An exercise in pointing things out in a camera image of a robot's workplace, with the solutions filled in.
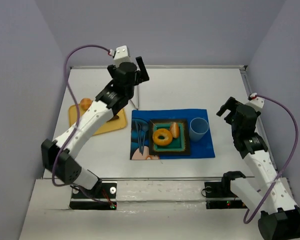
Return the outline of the metal tongs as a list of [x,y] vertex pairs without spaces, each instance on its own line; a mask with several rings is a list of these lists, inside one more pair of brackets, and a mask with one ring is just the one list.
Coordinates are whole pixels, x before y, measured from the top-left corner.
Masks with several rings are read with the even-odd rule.
[[140,93],[139,93],[138,85],[134,87],[134,95],[129,101],[136,110],[139,110],[139,108],[140,108]]

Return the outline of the orange oval bread roll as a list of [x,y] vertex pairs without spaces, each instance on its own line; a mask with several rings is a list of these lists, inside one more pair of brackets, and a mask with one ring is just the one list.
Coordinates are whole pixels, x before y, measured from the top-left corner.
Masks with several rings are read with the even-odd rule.
[[180,136],[180,128],[177,122],[172,122],[170,124],[169,131],[174,139],[177,139]]

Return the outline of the ring doughnut bread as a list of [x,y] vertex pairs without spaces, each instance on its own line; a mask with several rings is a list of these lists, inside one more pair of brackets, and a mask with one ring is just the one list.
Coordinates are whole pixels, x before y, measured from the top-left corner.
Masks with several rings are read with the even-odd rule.
[[155,145],[164,147],[173,141],[173,135],[168,129],[159,128],[153,132],[152,140]]

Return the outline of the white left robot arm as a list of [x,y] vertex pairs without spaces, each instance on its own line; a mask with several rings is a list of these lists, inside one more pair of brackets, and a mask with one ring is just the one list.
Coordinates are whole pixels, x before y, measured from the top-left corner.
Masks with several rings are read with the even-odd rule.
[[85,143],[107,121],[119,113],[133,98],[135,86],[148,81],[149,75],[142,57],[136,62],[109,65],[112,80],[95,97],[88,110],[63,134],[41,144],[42,163],[63,185],[76,186],[89,198],[101,191],[102,180],[81,167],[75,160]]

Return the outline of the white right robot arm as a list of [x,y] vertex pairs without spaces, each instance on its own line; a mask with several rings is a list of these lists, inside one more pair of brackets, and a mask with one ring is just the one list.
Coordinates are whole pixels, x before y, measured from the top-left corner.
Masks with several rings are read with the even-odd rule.
[[258,217],[258,230],[265,240],[293,240],[300,238],[300,207],[285,188],[276,171],[264,139],[256,132],[257,119],[265,97],[253,93],[243,104],[230,97],[217,112],[231,126],[234,147],[253,173],[259,189],[255,190],[240,171],[224,173],[222,191],[233,193],[245,204],[248,211],[243,218],[249,224]]

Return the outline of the light blue plastic cup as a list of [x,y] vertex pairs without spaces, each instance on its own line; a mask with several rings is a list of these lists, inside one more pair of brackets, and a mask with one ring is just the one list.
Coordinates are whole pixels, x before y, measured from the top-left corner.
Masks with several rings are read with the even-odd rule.
[[210,129],[209,123],[200,117],[191,120],[189,125],[189,138],[192,142],[198,142]]

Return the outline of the brown croissant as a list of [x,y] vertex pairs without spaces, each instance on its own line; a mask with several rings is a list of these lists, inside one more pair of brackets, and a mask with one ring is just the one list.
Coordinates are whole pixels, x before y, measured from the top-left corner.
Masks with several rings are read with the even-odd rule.
[[110,120],[108,120],[109,122],[110,121],[114,121],[114,120],[118,120],[120,117],[118,115],[115,115],[113,116]]

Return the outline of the small round bun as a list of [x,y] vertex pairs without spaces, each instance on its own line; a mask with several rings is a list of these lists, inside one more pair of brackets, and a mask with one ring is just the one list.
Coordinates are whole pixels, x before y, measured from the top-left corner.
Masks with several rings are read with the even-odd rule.
[[87,111],[90,106],[92,105],[92,100],[90,98],[83,98],[81,101],[80,101],[80,107],[83,111]]

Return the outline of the yellow plastic tray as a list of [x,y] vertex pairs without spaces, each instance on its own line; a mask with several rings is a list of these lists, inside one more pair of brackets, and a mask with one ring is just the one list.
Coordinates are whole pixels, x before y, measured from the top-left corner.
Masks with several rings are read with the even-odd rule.
[[[97,136],[100,134],[108,133],[117,131],[120,129],[124,129],[127,125],[127,118],[125,109],[120,110],[120,112],[117,114],[119,116],[119,119],[113,120],[113,121],[107,121],[104,125],[102,125],[94,134],[93,136]],[[71,105],[68,108],[68,123],[71,127],[77,120],[77,110],[75,105]]]

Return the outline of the green square ceramic plate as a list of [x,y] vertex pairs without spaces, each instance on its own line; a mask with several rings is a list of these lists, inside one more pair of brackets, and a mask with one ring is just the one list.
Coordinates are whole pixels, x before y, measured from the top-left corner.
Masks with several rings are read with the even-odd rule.
[[[179,137],[173,138],[167,146],[159,146],[153,141],[153,133],[158,129],[170,129],[172,123],[177,123],[179,127]],[[157,156],[189,156],[191,146],[189,139],[188,122],[186,119],[151,119],[149,121],[149,153]]]

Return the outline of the blue cartoon placemat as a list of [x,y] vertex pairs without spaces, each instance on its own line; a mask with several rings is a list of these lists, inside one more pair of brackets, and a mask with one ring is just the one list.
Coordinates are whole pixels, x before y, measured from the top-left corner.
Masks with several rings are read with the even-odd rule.
[[[208,112],[205,109],[170,109],[170,110],[133,110],[131,123],[131,144],[130,157],[134,153],[140,153],[139,146],[143,146],[149,151],[149,122],[152,119],[186,119],[188,130],[190,122],[194,118],[203,118],[209,120]],[[190,155],[175,155],[172,158],[167,156],[158,156],[160,159],[205,159],[214,158],[215,152],[211,132],[208,132],[197,142],[190,142]]]

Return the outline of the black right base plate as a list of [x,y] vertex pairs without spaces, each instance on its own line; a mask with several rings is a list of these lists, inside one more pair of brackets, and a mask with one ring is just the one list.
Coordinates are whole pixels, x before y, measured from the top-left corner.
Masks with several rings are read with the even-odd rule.
[[206,181],[201,195],[205,198],[207,210],[247,208],[239,197],[224,189],[221,181]]

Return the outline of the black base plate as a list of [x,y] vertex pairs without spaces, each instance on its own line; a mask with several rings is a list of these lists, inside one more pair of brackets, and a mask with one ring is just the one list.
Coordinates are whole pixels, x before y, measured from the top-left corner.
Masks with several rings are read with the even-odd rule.
[[205,198],[207,210],[247,208],[239,197],[224,189],[221,181],[206,181],[201,195]]
[[74,186],[72,187],[69,208],[83,211],[115,211],[117,209],[117,185],[117,181],[104,181],[101,190],[92,198]]

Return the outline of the metal rail bar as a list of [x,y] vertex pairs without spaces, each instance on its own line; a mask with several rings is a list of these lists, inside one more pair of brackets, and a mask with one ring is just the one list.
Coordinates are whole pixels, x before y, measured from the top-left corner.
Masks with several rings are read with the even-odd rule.
[[217,181],[222,176],[214,177],[101,177],[103,181]]

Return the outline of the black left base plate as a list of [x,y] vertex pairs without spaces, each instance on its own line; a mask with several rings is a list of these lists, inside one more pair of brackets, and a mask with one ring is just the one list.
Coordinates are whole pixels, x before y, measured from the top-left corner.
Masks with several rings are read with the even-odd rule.
[[92,198],[74,186],[72,187],[69,208],[83,211],[115,211],[117,209],[117,185],[117,181],[104,181],[101,190]]

